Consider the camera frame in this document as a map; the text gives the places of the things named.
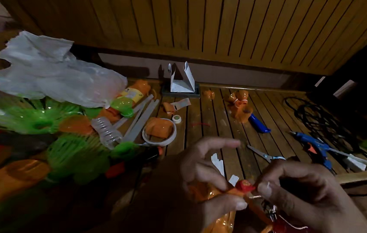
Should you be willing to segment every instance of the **bottle label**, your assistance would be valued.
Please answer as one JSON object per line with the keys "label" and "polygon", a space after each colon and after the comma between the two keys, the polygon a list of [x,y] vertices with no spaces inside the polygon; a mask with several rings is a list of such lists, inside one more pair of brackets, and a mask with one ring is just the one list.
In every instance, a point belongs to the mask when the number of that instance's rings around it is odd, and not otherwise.
{"label": "bottle label", "polygon": [[132,99],[134,103],[139,102],[143,97],[143,94],[138,89],[130,87],[126,88],[120,95]]}

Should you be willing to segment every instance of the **white cardboard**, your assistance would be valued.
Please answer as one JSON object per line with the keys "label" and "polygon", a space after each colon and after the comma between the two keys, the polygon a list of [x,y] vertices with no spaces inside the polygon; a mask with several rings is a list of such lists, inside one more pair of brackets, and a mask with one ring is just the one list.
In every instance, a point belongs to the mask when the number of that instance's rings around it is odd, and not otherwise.
{"label": "white cardboard", "polygon": [[189,68],[188,62],[185,62],[184,71],[186,76],[183,76],[183,80],[175,80],[175,71],[172,72],[172,66],[168,66],[169,73],[171,74],[171,92],[184,92],[193,93],[195,92],[195,81],[193,79],[191,69]]}

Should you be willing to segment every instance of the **red plastic piece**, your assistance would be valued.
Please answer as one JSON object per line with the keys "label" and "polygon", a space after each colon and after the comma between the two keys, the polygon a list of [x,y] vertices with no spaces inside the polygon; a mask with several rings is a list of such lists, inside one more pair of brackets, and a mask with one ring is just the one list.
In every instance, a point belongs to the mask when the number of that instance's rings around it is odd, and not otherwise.
{"label": "red plastic piece", "polygon": [[112,167],[110,167],[107,172],[105,173],[107,178],[113,178],[116,177],[122,173],[124,173],[126,171],[125,168],[125,163],[124,162],[120,162],[118,164],[113,165]]}
{"label": "red plastic piece", "polygon": [[248,193],[256,188],[246,179],[239,180],[237,184],[235,184],[235,188],[243,193]]}

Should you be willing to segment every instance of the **hand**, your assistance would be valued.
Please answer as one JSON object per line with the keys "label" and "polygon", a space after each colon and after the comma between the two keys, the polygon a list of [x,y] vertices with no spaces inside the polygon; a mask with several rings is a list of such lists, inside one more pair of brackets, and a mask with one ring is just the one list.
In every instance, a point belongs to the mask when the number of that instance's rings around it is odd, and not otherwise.
{"label": "hand", "polygon": [[166,156],[150,181],[133,201],[124,230],[137,232],[201,232],[212,221],[247,207],[243,198],[221,194],[202,203],[187,198],[192,181],[212,183],[222,192],[232,188],[211,161],[207,152],[222,147],[236,148],[239,140],[206,137],[175,156]]}
{"label": "hand", "polygon": [[[280,186],[280,178],[293,179],[303,188],[293,195]],[[314,230],[367,232],[367,219],[321,165],[276,160],[264,170],[257,184],[262,197]]]}

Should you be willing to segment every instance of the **white paper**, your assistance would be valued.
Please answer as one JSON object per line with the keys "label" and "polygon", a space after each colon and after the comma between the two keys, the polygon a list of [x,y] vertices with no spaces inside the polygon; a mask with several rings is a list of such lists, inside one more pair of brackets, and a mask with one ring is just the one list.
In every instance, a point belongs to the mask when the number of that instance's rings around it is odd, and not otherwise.
{"label": "white paper", "polygon": [[238,180],[239,180],[239,177],[238,176],[232,175],[228,182],[235,187],[235,185],[237,184]]}
{"label": "white paper", "polygon": [[218,159],[217,153],[215,153],[215,154],[213,154],[211,156],[211,161],[212,161],[212,164],[215,167],[218,168],[218,170],[220,171],[221,175],[222,176],[225,176],[225,173],[224,173],[224,161]]}
{"label": "white paper", "polygon": [[183,80],[175,80],[175,71],[172,71],[172,66],[168,66],[169,73],[171,74],[171,92],[184,92],[193,93],[195,92],[195,81],[193,79],[191,69],[189,68],[188,62],[185,62],[185,76]]}

